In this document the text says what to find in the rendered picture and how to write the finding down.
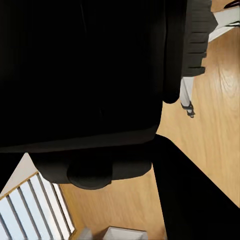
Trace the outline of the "camera tripod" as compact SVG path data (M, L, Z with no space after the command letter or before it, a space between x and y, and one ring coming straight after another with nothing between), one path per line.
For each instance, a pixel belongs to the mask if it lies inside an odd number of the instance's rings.
M179 100L187 115L194 117L192 105L194 77L205 73L203 58L208 43L240 22L240 6L213 13L212 0L187 0L185 36Z

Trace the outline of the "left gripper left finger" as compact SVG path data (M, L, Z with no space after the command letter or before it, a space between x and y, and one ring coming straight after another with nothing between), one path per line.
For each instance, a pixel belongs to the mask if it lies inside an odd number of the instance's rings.
M0 152L0 193L3 191L24 152Z

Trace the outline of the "digital camera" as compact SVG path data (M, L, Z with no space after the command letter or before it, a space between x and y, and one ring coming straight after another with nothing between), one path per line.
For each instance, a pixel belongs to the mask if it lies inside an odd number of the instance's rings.
M187 0L0 0L0 153L98 190L152 169Z

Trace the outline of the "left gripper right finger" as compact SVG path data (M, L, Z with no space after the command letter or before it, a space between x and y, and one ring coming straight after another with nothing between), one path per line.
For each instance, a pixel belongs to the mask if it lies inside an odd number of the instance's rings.
M166 240L240 240L240 208L169 138L155 134L152 164Z

